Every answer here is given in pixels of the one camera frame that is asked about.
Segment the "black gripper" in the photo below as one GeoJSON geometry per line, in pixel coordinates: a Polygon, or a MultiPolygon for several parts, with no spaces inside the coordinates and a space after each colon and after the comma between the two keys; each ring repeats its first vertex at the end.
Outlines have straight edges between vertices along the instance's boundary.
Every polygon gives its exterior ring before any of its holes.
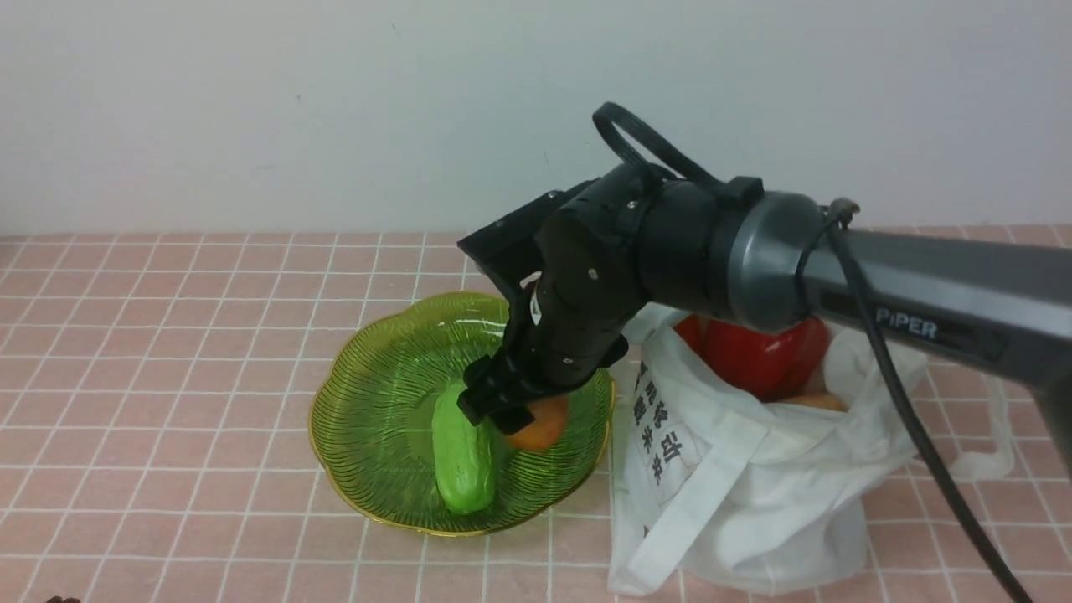
{"type": "Polygon", "coordinates": [[[507,302],[497,351],[464,370],[459,407],[472,424],[516,433],[533,421],[528,405],[579,389],[623,358],[625,325],[650,302],[636,267],[639,214],[670,178],[664,167],[643,176],[619,165],[544,222],[544,268],[507,302]]]}

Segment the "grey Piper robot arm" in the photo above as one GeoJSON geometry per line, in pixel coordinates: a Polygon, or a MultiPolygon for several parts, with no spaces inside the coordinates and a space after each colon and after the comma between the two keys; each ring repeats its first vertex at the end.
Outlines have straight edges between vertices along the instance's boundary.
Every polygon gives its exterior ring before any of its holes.
{"type": "Polygon", "coordinates": [[[796,193],[739,177],[709,191],[620,164],[534,198],[459,249],[509,302],[498,350],[464,373],[461,409],[502,433],[526,405],[623,358],[647,304],[779,333],[804,317],[861,328],[1018,383],[1069,460],[1071,255],[858,232],[796,193]]]}

